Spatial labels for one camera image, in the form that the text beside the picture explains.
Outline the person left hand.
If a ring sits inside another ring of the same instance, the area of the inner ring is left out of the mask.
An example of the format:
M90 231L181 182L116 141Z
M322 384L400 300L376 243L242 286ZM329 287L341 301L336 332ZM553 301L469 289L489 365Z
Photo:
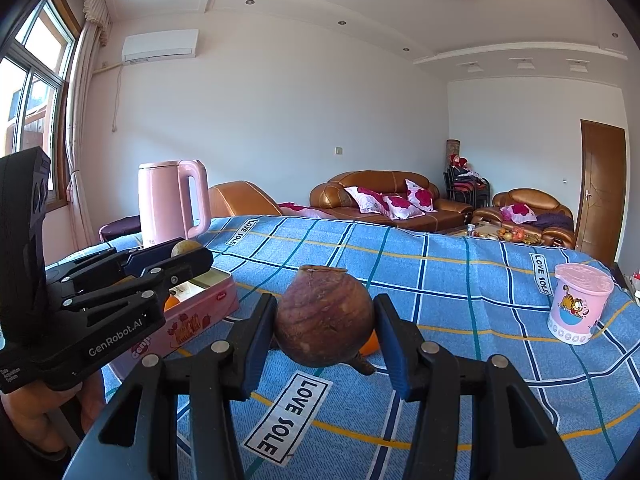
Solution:
M53 391L43 382L33 382L1 395L4 411L17 433L47 453L60 452L66 448L66 442L53 426L48 413L72 399L78 399L80 402L81 427L87 432L105 406L102 373L95 372L81 385L66 391Z

